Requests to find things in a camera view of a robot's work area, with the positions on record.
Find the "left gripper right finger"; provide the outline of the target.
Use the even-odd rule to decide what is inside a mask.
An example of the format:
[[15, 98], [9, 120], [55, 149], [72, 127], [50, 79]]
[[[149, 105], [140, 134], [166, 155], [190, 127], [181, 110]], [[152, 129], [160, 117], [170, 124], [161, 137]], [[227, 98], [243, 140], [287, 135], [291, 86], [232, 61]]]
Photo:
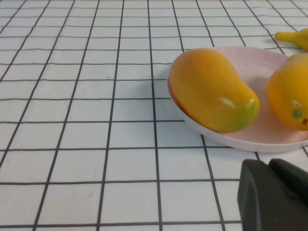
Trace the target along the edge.
[[295, 193], [300, 200], [308, 199], [308, 173], [306, 171], [278, 158], [271, 159], [269, 167], [286, 188]]

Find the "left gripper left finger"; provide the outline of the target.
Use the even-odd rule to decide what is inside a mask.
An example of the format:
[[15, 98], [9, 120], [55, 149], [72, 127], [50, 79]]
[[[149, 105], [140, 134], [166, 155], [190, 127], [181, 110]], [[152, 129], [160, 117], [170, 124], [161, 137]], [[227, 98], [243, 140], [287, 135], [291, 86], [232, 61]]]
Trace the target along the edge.
[[308, 200], [287, 189], [262, 161], [242, 162], [237, 201], [244, 231], [308, 229]]

